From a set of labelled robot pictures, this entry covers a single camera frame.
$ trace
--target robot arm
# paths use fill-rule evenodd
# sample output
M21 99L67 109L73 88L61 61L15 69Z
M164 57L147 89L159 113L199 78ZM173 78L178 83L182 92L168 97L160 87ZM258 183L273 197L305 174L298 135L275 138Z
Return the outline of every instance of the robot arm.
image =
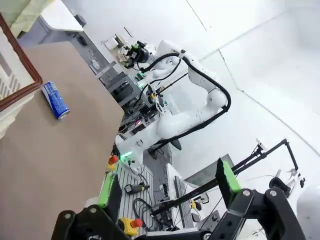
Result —
M188 65L190 81L207 91L206 105L176 115L165 111L160 118L134 136L124 141L120 138L116 139L120 161L136 173L143 163L144 150L156 143L170 142L204 128L227 112L231 105L231 97L216 81L216 74L205 69L190 53L168 41L160 43L156 55L153 56L155 60L149 67L141 68L141 71L143 73L150 71L168 57L182 59Z

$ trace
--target gray floor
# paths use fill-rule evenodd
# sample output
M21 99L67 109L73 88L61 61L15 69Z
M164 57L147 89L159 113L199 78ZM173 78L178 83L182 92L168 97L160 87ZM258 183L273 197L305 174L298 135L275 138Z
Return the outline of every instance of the gray floor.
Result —
M18 39L18 43L22 47L31 47L36 46L39 44L39 42L44 38L44 36L47 34L47 30L42 26L41 22L37 20L29 32L25 33L23 37ZM87 62L89 65L91 63L89 57L88 57L88 49L84 48L78 40L73 37L70 33L66 33L64 31L54 31L52 35L46 39L44 43L55 43L55 42L64 42L64 41L70 41L72 45L77 49L81 57ZM101 56L99 56L96 52L94 52L95 55L98 57L99 64L101 67L106 66L109 64L105 59L102 59ZM106 75L106 78L112 78L112 73L110 75ZM162 150L167 153L166 147L163 147ZM153 190L155 199L161 200L164 195L159 190L159 186L162 183L166 183L166 164L170 162L168 160L167 154L162 155L162 151L156 153L157 160L153 159L148 152L146 151L143 156L143 162L145 165L152 171L153 173Z

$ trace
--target brown table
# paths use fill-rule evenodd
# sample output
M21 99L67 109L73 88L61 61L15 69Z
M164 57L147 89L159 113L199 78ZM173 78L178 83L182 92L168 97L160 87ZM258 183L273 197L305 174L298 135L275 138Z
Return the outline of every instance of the brown table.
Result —
M99 194L123 110L69 42L25 49L70 108L56 120L39 91L0 140L0 239L49 240L59 212Z

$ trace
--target white basket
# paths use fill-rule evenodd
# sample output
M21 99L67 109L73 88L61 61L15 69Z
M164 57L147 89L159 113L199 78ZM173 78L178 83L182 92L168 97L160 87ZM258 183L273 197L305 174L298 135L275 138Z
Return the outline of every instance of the white basket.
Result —
M42 79L0 14L0 139Z

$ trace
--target screw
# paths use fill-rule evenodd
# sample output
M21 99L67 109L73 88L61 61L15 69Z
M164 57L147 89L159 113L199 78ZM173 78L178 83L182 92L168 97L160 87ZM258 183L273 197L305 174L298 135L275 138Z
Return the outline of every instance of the screw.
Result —
M64 218L65 218L65 219L71 218L71 214L70 214L70 213L66 213L66 214L64 215Z
M271 190L271 191L270 191L270 195L271 195L272 197L275 197L275 196L277 196L277 192L274 191L274 190Z
M206 233L204 236L203 236L203 240L208 240L211 236L211 233Z
M245 196L248 197L248 196L250 196L250 192L249 192L248 190L244 190L244 191L243 191L243 195L245 195Z

